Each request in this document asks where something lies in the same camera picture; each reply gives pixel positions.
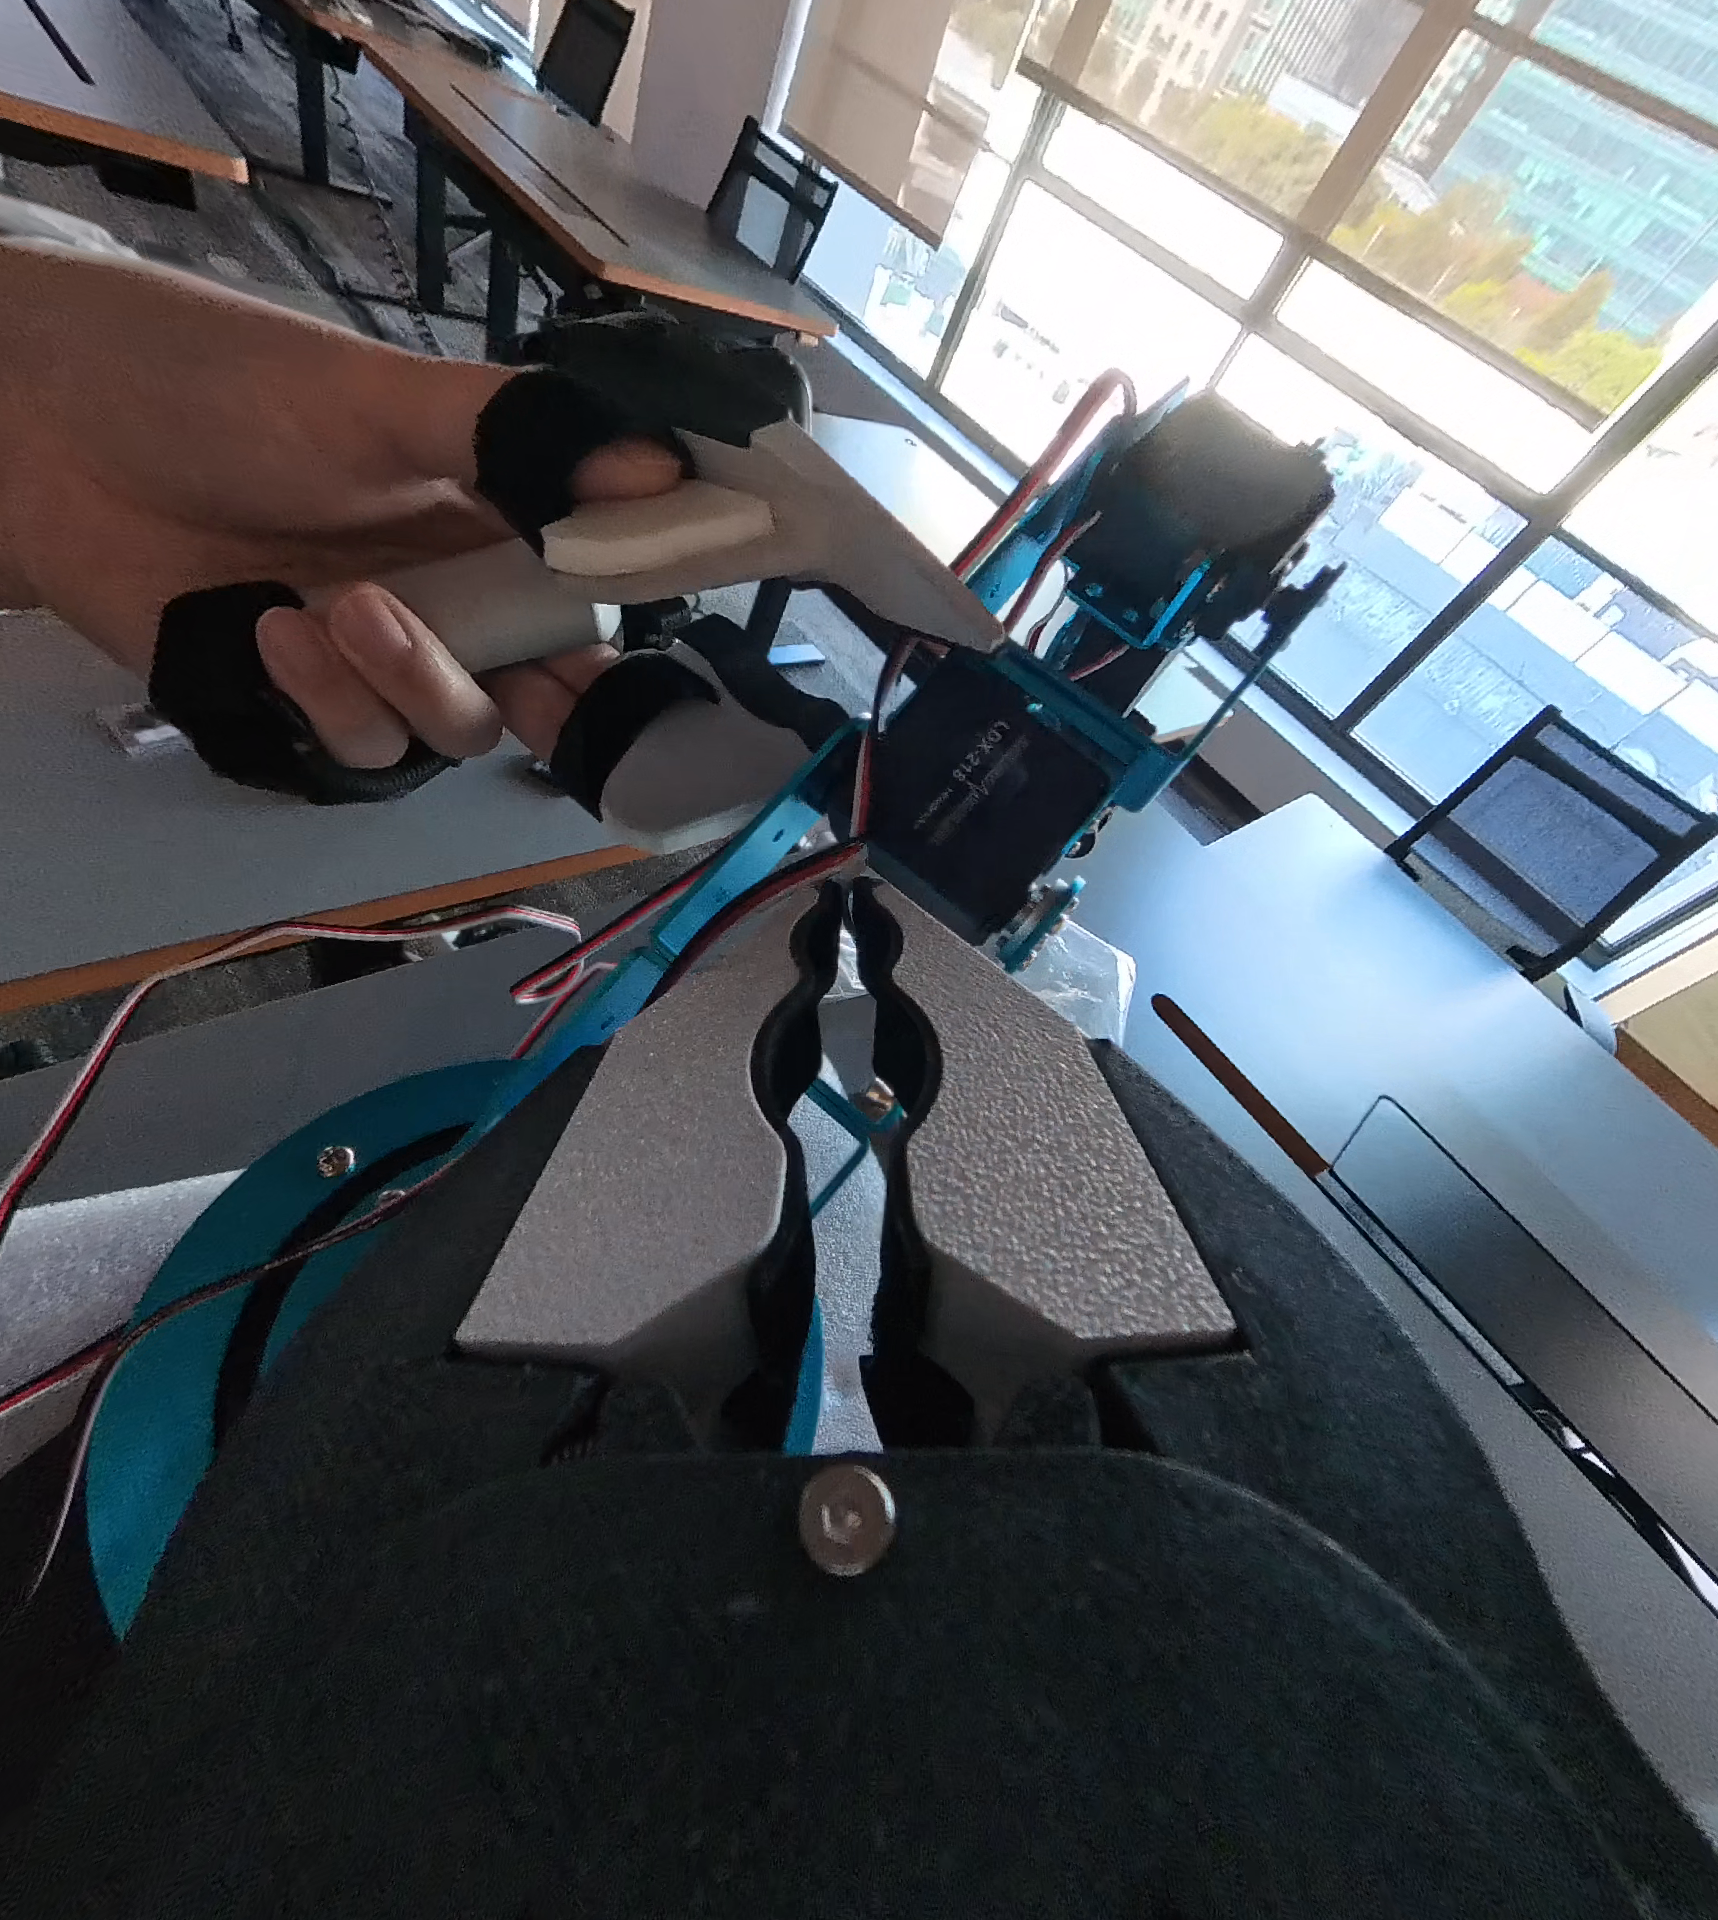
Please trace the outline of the group of clear plastic bags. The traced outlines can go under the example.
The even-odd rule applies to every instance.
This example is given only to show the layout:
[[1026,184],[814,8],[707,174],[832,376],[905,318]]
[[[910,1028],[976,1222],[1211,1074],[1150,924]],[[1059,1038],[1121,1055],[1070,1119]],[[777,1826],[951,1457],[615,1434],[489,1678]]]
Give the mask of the group of clear plastic bags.
[[1122,1045],[1139,964],[1122,947],[1066,918],[1016,969],[1016,981],[1090,1042]]

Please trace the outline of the black mesh chair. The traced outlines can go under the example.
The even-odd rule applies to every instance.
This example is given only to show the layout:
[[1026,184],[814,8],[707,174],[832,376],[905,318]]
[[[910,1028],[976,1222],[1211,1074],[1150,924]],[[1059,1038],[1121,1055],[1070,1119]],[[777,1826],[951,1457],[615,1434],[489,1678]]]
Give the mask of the black mesh chair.
[[1384,853],[1443,888],[1488,947],[1542,981],[1714,839],[1718,811],[1545,705]]
[[832,174],[810,155],[786,149],[747,114],[705,205],[705,220],[721,239],[798,283],[836,196]]
[[633,44],[637,13],[622,1],[563,1],[535,66],[536,89],[598,128]]

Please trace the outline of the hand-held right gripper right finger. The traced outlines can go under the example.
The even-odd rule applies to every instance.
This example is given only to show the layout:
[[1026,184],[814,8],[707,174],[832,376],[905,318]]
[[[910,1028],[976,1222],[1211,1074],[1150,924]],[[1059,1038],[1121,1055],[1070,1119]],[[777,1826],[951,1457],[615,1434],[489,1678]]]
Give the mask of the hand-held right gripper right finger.
[[1009,1412],[1040,1380],[1230,1351],[1219,1290],[1087,1035],[895,885],[852,885],[872,1071],[901,1119],[864,1392]]

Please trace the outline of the wood top desk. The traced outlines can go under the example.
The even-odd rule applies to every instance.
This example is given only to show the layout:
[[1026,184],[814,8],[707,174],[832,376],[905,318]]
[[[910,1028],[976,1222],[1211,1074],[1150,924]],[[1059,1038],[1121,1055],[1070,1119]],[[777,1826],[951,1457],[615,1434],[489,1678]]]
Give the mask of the wood top desk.
[[810,290],[712,227],[703,208],[652,186],[615,133],[427,42],[372,38],[367,60],[401,95],[415,147],[415,301],[444,312],[457,187],[491,239],[491,356],[513,348],[525,271],[542,275],[570,313],[658,303],[747,338],[836,336]]
[[125,4],[0,1],[0,126],[249,184],[250,164]]

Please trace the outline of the black desk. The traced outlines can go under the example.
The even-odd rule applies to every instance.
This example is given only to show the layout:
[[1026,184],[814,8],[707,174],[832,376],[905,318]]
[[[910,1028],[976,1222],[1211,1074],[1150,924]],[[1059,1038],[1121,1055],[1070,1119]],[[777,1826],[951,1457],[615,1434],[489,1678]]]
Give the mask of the black desk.
[[[81,1384],[0,1412],[0,1916],[1718,1916],[1718,1165],[1316,799],[1088,901],[1379,1223],[1334,1244],[1093,1055],[1239,1341],[1011,1410],[789,1417],[464,1355],[609,1048],[325,1237],[119,1636]],[[530,937],[139,1045],[63,1167],[393,1158],[518,1067]],[[7,1372],[122,1326],[137,1201],[0,1278]]]

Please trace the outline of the blue toy robot arm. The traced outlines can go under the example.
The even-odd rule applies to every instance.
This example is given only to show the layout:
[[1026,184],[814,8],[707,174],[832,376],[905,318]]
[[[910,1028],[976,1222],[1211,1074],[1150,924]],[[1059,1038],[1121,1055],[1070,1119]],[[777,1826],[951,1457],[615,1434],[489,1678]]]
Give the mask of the blue toy robot arm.
[[267,1266],[227,1298],[189,1310],[165,1358],[125,1360],[87,1442],[83,1511],[106,1617],[131,1634],[153,1577],[227,1431],[288,1339],[353,1270],[327,1237],[381,1207],[385,1171],[450,1161],[521,1097],[584,1049],[611,1043],[656,995],[780,899],[838,881],[840,860],[877,876],[957,937],[1021,969],[1063,924],[1079,885],[1037,906],[1043,876],[1073,858],[1112,810],[1145,810],[1192,748],[1159,739],[1122,684],[1087,684],[1128,654],[1161,664],[1260,617],[1268,664],[1338,577],[1296,585],[1307,541],[1332,508],[1315,444],[1273,440],[1214,396],[1176,387],[1081,444],[1105,402],[1094,386],[953,569],[1001,615],[1005,641],[976,652],[901,630],[836,587],[764,581],[680,589],[680,569],[775,530],[754,493],[678,488],[650,548],[645,515],[622,531],[572,530],[569,571],[589,559],[648,559],[643,577],[594,577],[594,610],[628,656],[697,656],[723,684],[760,667],[846,709],[850,721],[748,825],[695,874],[638,901],[522,979],[539,1009],[517,1067],[442,1067],[338,1110],[381,1119],[396,1154],[353,1174],[353,1199],[296,1199],[296,1136],[249,1165],[243,1201],[219,1201],[189,1232],[135,1315],[167,1312],[220,1254]]

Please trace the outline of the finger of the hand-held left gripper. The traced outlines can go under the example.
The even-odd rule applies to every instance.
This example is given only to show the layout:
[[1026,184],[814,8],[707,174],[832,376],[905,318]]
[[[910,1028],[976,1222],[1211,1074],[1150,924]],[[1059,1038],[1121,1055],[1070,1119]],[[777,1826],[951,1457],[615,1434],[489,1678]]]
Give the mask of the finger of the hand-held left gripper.
[[680,591],[792,581],[836,589],[899,630],[976,654],[1006,632],[951,563],[951,537],[991,498],[922,444],[884,422],[818,415],[756,428],[747,444],[678,433],[703,482],[762,498],[773,530],[678,571]]
[[579,697],[553,784],[638,851],[682,851],[748,825],[850,714],[758,667],[724,684],[697,654],[626,654]]

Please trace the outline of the grey desk with wooden edge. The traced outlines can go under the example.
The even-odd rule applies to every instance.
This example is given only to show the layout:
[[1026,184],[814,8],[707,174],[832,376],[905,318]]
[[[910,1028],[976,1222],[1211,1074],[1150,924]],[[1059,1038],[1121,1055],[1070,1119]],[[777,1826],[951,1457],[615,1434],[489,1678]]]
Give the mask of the grey desk with wooden edge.
[[369,926],[638,858],[502,748],[388,804],[315,805],[127,755],[139,682],[0,617],[0,1013],[122,985],[268,924]]

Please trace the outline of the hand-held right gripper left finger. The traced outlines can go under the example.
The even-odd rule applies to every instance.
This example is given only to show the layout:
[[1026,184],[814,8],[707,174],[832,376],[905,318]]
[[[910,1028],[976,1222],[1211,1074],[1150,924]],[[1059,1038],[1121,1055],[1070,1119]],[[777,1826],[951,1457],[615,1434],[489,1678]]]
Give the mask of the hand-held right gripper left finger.
[[783,897],[628,1022],[461,1322],[462,1355],[666,1387],[693,1419],[813,1419],[824,1315],[792,1129],[824,1064],[846,890]]

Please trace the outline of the beige roller blind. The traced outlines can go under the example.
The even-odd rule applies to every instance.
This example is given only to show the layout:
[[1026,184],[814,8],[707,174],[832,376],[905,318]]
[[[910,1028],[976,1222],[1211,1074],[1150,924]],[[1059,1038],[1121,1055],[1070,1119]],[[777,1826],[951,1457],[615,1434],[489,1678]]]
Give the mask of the beige roller blind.
[[937,247],[1038,1],[813,1],[780,128]]

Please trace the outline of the person's left hand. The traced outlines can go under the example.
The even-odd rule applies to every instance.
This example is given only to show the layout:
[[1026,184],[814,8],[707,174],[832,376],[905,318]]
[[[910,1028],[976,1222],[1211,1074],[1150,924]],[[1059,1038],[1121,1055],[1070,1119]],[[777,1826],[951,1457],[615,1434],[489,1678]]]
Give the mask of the person's left hand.
[[270,684],[338,762],[415,741],[553,755],[606,644],[475,677],[382,585],[511,537],[475,428],[511,367],[363,338],[195,275],[0,242],[0,611],[44,610],[127,670],[181,594],[276,580]]

